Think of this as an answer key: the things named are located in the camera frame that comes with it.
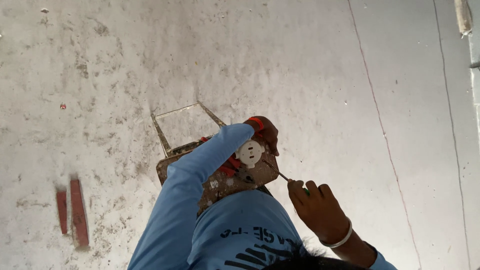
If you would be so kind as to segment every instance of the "white plastic fitting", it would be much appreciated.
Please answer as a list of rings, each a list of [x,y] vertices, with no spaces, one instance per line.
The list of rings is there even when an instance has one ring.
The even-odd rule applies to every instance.
[[[235,158],[247,165],[248,169],[251,169],[255,168],[255,163],[260,160],[263,152],[265,152],[265,147],[249,139],[235,151]]]

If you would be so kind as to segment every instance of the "hand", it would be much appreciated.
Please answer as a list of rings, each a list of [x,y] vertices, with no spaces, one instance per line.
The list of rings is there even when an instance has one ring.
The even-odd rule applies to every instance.
[[[244,123],[249,124],[253,127],[255,132],[258,132],[260,135],[262,135],[262,138],[267,142],[268,147],[270,148],[270,153],[272,153],[275,156],[279,156],[278,150],[276,148],[276,144],[278,142],[277,136],[278,136],[278,129],[264,116],[254,116],[255,118],[258,118],[260,121],[262,121],[262,124],[264,124],[264,128],[260,130],[260,125],[253,121],[253,120],[247,120]]]
[[[303,181],[288,181],[288,196],[300,219],[326,244],[335,244],[347,236],[349,223],[327,184],[316,186],[308,181],[310,196],[303,190]]]

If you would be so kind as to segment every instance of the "silver bangle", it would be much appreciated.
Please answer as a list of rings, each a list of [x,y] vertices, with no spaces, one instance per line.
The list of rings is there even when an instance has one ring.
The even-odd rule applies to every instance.
[[[326,246],[326,247],[329,247],[329,248],[339,247],[339,246],[345,244],[345,242],[350,238],[350,235],[352,235],[352,231],[353,231],[352,221],[351,221],[348,217],[347,217],[347,219],[348,219],[348,224],[349,224],[350,228],[348,229],[348,234],[347,234],[347,236],[345,236],[345,238],[343,238],[342,241],[340,241],[340,242],[338,242],[338,243],[336,243],[336,244],[331,244],[331,245],[326,244],[326,243],[324,243],[324,242],[322,242],[322,241],[320,241],[320,243],[321,243],[322,245]]]

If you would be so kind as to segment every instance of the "red brick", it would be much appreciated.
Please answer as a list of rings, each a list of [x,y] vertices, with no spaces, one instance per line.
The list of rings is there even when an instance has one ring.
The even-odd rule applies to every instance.
[[[57,192],[57,207],[59,209],[59,220],[61,234],[67,233],[67,192]]]
[[[70,181],[70,195],[72,200],[72,230],[75,246],[88,245],[88,231],[85,218],[82,191],[78,180]]]

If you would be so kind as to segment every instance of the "man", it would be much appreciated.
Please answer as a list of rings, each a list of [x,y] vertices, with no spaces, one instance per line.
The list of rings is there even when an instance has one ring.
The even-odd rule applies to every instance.
[[[169,165],[168,178],[128,269],[162,270],[394,270],[382,254],[352,230],[328,185],[288,182],[288,194],[303,222],[342,260],[308,252],[281,204],[249,190],[229,195],[198,218],[202,184],[258,132],[278,156],[278,130],[265,117],[222,127],[209,141]]]

